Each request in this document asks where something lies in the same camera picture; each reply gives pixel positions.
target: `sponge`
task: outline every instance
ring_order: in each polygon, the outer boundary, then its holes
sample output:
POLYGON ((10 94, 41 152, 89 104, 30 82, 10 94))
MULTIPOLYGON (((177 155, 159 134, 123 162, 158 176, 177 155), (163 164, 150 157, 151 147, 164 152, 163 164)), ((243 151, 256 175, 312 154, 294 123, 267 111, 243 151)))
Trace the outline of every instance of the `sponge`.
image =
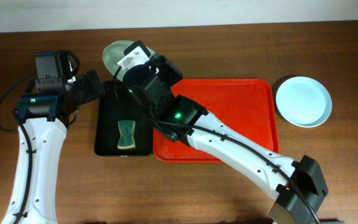
POLYGON ((118 121, 120 138, 118 140, 118 149, 135 148, 135 121, 122 120, 118 121))

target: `wood grain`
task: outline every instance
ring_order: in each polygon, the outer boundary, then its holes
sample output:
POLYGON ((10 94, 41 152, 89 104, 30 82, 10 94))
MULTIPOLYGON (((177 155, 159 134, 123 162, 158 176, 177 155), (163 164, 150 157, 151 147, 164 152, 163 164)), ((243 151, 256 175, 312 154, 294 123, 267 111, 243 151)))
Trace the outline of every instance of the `wood grain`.
MULTIPOLYGON (((358 223, 358 21, 158 29, 73 30, 0 34, 0 97, 35 70, 34 53, 70 49, 81 71, 112 79, 101 60, 116 40, 141 39, 165 54, 187 78, 286 75, 317 79, 333 99, 331 117, 299 128, 277 115, 281 153, 307 154, 321 165, 330 193, 321 218, 358 223)), ((1 122, 21 86, 2 106, 1 122)), ((98 101, 84 105, 67 134, 58 170, 59 223, 219 223, 266 218, 273 202, 225 164, 165 164, 149 157, 99 157, 93 152, 98 101)), ((17 133, 0 131, 0 221, 12 192, 17 133)))

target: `white wall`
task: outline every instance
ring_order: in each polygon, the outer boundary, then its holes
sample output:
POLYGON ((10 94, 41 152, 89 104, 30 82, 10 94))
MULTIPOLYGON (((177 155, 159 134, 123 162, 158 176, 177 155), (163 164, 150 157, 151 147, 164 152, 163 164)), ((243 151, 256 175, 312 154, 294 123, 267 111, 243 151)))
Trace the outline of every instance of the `white wall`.
POLYGON ((0 32, 358 19, 358 0, 0 0, 0 32))

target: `green light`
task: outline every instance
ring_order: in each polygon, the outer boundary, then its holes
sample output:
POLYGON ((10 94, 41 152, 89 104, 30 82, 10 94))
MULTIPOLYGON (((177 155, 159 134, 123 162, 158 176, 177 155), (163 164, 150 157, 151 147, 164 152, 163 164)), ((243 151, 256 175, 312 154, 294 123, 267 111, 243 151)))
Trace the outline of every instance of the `green light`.
POLYGON ((176 114, 175 114, 175 118, 176 118, 176 119, 181 118, 181 113, 176 113, 176 114))

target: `red tray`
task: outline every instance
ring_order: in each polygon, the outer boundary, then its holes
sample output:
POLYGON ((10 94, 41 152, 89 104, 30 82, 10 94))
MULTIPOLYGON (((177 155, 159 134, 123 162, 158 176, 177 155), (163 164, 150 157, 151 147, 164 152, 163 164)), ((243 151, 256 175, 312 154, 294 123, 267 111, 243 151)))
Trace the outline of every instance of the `red tray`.
MULTIPOLYGON (((172 87, 205 106, 218 119, 257 144, 279 152, 272 89, 258 78, 184 79, 172 87)), ((214 156, 171 142, 154 130, 154 155, 164 162, 221 162, 214 156)))

